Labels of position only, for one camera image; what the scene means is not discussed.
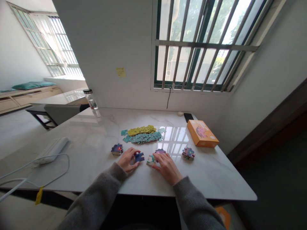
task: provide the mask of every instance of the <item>window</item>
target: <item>window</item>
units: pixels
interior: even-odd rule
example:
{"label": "window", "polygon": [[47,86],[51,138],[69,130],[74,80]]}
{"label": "window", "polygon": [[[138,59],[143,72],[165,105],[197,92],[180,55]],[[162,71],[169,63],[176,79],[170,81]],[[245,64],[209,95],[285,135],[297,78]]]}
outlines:
{"label": "window", "polygon": [[58,15],[56,13],[30,12],[11,3],[9,5],[51,75],[53,77],[66,75],[68,78],[84,80]]}
{"label": "window", "polygon": [[158,0],[154,88],[230,92],[270,0]]}

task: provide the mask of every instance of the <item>black cable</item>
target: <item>black cable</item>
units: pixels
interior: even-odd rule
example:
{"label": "black cable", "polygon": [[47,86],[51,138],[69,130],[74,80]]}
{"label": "black cable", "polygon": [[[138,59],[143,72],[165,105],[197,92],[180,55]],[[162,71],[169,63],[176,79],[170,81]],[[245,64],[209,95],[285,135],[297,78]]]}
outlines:
{"label": "black cable", "polygon": [[169,106],[169,98],[167,99],[167,106],[166,106],[166,109],[168,108],[168,106]]}

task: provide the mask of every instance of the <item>smartphone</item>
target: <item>smartphone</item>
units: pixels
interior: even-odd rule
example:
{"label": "smartphone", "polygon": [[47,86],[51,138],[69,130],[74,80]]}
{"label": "smartphone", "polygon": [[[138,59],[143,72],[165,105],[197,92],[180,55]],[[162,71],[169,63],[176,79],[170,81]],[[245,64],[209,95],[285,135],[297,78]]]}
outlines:
{"label": "smartphone", "polygon": [[185,120],[186,120],[187,123],[188,123],[189,120],[194,120],[192,114],[190,114],[190,113],[184,113],[183,115],[185,116]]}

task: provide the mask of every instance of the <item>person's left hand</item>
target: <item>person's left hand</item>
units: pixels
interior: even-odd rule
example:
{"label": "person's left hand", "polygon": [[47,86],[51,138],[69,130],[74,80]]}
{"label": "person's left hand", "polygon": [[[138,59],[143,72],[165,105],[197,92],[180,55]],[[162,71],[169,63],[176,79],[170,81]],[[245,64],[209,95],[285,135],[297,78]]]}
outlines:
{"label": "person's left hand", "polygon": [[132,170],[136,169],[140,162],[136,162],[134,165],[131,165],[131,159],[134,157],[136,153],[140,153],[141,151],[135,148],[129,148],[127,151],[124,152],[122,157],[119,159],[117,164],[125,170],[126,173],[131,172]]}

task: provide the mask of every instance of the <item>marble tabletop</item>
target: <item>marble tabletop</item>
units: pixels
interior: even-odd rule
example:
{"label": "marble tabletop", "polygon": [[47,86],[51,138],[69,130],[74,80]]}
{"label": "marble tabletop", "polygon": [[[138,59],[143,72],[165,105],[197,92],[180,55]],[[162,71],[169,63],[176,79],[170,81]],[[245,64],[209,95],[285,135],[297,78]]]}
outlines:
{"label": "marble tabletop", "polygon": [[[153,125],[165,128],[165,139],[146,144],[125,143],[121,131],[135,127]],[[110,151],[114,144],[123,144],[144,152],[145,159],[156,149],[168,152],[183,176],[189,176],[192,183],[209,199],[256,200],[257,196],[228,160],[221,149],[196,147],[186,127],[185,118],[176,112],[90,108],[67,120],[60,126],[42,135],[20,150],[0,161],[0,175],[15,170],[34,160],[38,153],[58,137],[68,137],[69,142],[61,153],[70,157],[70,169],[45,190],[83,192],[94,179],[118,161],[120,156],[113,156]],[[195,151],[194,161],[186,161],[182,156],[184,147]],[[67,168],[67,158],[58,156],[50,164],[30,165],[13,175],[1,180],[27,177],[30,181],[42,185],[62,174]],[[1,186],[12,188],[12,182]],[[37,189],[30,184],[22,188]],[[136,171],[131,173],[119,190],[120,194],[174,196],[172,187],[146,161],[141,162]]]}
{"label": "marble tabletop", "polygon": [[85,98],[85,94],[83,93],[84,89],[86,88],[74,89],[69,92],[35,101],[31,104],[74,104],[76,101]]}

